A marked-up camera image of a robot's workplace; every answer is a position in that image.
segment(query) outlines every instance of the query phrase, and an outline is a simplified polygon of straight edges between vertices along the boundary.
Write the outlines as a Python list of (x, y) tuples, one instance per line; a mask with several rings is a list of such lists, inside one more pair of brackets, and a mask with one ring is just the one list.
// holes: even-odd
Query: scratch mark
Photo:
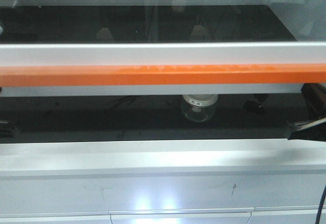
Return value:
[(233, 190), (232, 190), (232, 193), (231, 193), (231, 196), (233, 196), (233, 193), (234, 193), (235, 189), (236, 189), (236, 184), (234, 183), (234, 185), (233, 185)]
[(104, 194), (103, 194), (104, 193), (104, 188), (101, 188), (100, 190), (101, 190), (101, 194), (102, 194), (102, 199), (105, 201)]

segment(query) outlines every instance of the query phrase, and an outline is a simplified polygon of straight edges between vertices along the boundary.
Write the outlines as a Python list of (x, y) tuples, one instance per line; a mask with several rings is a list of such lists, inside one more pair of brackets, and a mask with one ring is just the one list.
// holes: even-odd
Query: black cable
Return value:
[(216, 35), (216, 31), (217, 31), (218, 28), (220, 27), (220, 25), (221, 25), (221, 23), (222, 23), (222, 19), (223, 19), (223, 17), (224, 17), (225, 14), (226, 14), (226, 10), (227, 10), (227, 8), (224, 7), (224, 11), (223, 11), (223, 13), (221, 14), (221, 16), (220, 16), (219, 19), (218, 19), (218, 23), (217, 23), (217, 25), (216, 25), (216, 27), (215, 27), (215, 29), (214, 29), (214, 31), (213, 31), (214, 38), (215, 38), (215, 35)]
[(326, 186), (324, 188), (324, 191), (322, 192), (322, 196), (321, 196), (321, 199), (320, 199), (315, 224), (319, 224), (320, 217), (321, 217), (321, 211), (322, 211), (322, 208), (323, 208), (324, 202), (325, 202), (325, 197), (326, 197)]
[(207, 28), (208, 28), (208, 32), (209, 32), (209, 35), (210, 35), (211, 40), (214, 40), (212, 24), (211, 24), (211, 22), (209, 21), (209, 17), (208, 17), (207, 12), (205, 11), (205, 9), (202, 10), (202, 13), (201, 13), (200, 15), (201, 15), (201, 17), (200, 17), (200, 18), (201, 18), (201, 21), (203, 21), (202, 16), (204, 17), (204, 19), (205, 19), (205, 21), (206, 21)]
[(115, 99), (113, 101), (109, 101), (105, 104), (108, 104), (108, 103), (115, 103), (114, 105), (112, 105), (109, 109), (109, 111), (112, 111), (112, 110), (115, 110), (116, 108), (120, 107), (122, 104), (125, 104), (128, 102), (127, 105), (130, 105), (132, 103), (134, 103), (136, 100), (137, 100), (138, 96), (124, 96), (122, 98), (118, 98), (118, 99)]
[(150, 30), (151, 30), (152, 20), (154, 18), (154, 16), (153, 16), (154, 15), (154, 8), (155, 8), (155, 6), (152, 7), (152, 11), (151, 11), (150, 16), (149, 16), (150, 19), (149, 19), (149, 24), (148, 24), (146, 40), (148, 40), (148, 38), (149, 38), (149, 33), (150, 33)]

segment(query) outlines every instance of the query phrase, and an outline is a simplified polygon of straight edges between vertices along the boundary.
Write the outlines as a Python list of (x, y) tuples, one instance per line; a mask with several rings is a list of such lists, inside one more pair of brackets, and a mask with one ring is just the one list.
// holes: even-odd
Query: cable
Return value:
[(152, 26), (152, 20), (154, 18), (154, 8), (155, 6), (152, 7), (152, 11), (150, 13), (150, 19), (149, 19), (149, 24), (148, 24), (148, 30), (147, 30), (147, 36), (146, 36), (146, 40), (148, 41), (148, 38), (149, 38), (149, 33), (150, 33), (150, 30), (151, 30), (151, 26)]
[(225, 16), (226, 10), (227, 10), (227, 8), (224, 7), (224, 11), (223, 11), (223, 13), (221, 14), (221, 16), (220, 16), (219, 19), (218, 19), (218, 23), (217, 23), (217, 25), (216, 25), (216, 27), (215, 27), (215, 29), (214, 29), (214, 31), (213, 31), (214, 38), (215, 38), (215, 35), (216, 35), (216, 31), (217, 31), (218, 28), (220, 27), (221, 22), (222, 22), (222, 19), (223, 19), (223, 17)]
[(250, 217), (249, 217), (249, 219), (248, 219), (248, 221), (247, 221), (246, 224), (249, 224), (250, 223), (252, 217), (253, 217), (253, 212), (250, 211)]
[(206, 21), (206, 25), (207, 25), (207, 28), (208, 28), (208, 32), (209, 32), (209, 35), (210, 35), (210, 38), (211, 40), (213, 41), (214, 40), (214, 36), (213, 36), (213, 28), (212, 28), (212, 25), (209, 21), (209, 18), (208, 18), (208, 15), (205, 11), (205, 9), (202, 10), (201, 14), (200, 14), (200, 20), (202, 22), (203, 25), (205, 25), (205, 23), (203, 22), (203, 17)]
[(326, 197), (326, 186), (324, 188), (324, 191), (322, 192), (322, 196), (321, 196), (321, 199), (320, 199), (315, 224), (319, 224), (320, 217), (321, 217), (321, 211), (322, 211), (322, 208), (323, 208), (324, 202), (325, 202), (325, 197)]

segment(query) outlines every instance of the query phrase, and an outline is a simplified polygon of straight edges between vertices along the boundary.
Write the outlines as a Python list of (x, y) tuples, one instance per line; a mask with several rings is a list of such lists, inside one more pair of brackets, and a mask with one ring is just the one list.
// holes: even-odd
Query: black surface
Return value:
[(19, 129), (0, 142), (284, 138), (286, 121), (308, 119), (301, 94), (271, 94), (263, 115), (243, 109), (253, 99), (220, 95), (214, 117), (195, 123), (181, 114), (181, 96), (0, 98), (0, 118)]
[(306, 83), (301, 89), (307, 107), (311, 111), (310, 117), (317, 120), (326, 116), (326, 88), (320, 84)]
[[(267, 6), (16, 7), (1, 8), (0, 20), (0, 43), (295, 41)], [(196, 25), (206, 31), (192, 35)], [(102, 29), (111, 39), (98, 37)]]

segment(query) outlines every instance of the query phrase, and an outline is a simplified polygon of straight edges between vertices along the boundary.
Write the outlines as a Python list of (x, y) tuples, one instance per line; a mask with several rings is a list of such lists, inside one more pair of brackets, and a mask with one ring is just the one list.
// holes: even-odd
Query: glass panel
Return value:
[(264, 96), (219, 95), (205, 123), (184, 117), (181, 95), (1, 98), (0, 120), (17, 130), (1, 134), (0, 127), (0, 141), (285, 138), (287, 122), (311, 119), (301, 94), (270, 94), (263, 104), (255, 98)]
[(324, 41), (325, 0), (0, 0), (0, 43)]

